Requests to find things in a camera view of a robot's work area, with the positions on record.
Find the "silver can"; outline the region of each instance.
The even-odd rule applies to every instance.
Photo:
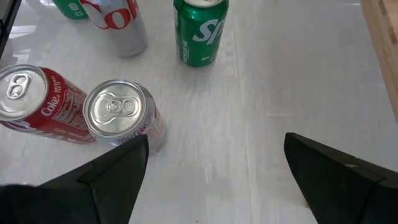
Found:
[[[119,146],[146,134],[149,152],[165,141],[165,125],[149,91],[138,83],[109,80],[87,96],[83,114],[91,135],[101,143]]]
[[[147,34],[136,0],[79,0],[88,17],[105,30],[117,53],[129,57],[147,46]]]

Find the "can top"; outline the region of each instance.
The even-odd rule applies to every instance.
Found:
[[[224,0],[184,0],[186,3],[191,6],[196,7],[211,7],[221,3]]]
[[[11,65],[0,70],[0,121],[14,121],[40,107],[49,85],[44,72],[31,65]]]
[[[99,84],[88,94],[83,105],[88,127],[103,137],[126,134],[141,122],[145,110],[141,88],[122,79]]]

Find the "upright can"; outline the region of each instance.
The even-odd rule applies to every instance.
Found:
[[[210,64],[217,56],[228,0],[174,0],[177,51],[189,66]]]
[[[108,33],[118,55],[129,57],[147,46],[147,34],[136,0],[79,0],[88,17]]]
[[[0,123],[43,137],[94,141],[83,117],[86,93],[57,72],[31,65],[0,70]]]
[[[87,96],[84,116],[98,142],[119,146],[146,134],[149,152],[157,152],[165,141],[165,126],[149,91],[138,83],[109,80]]]
[[[79,0],[53,0],[57,8],[69,19],[87,19],[87,14]]]

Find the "sprite can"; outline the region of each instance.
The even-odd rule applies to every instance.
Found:
[[[210,64],[217,56],[228,0],[174,0],[177,52],[189,66]]]
[[[53,0],[53,2],[62,14],[69,19],[79,20],[88,18],[79,0]]]

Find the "red coke can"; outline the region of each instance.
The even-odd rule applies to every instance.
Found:
[[[49,68],[11,65],[0,70],[0,123],[29,134],[91,143],[83,117],[86,95]]]

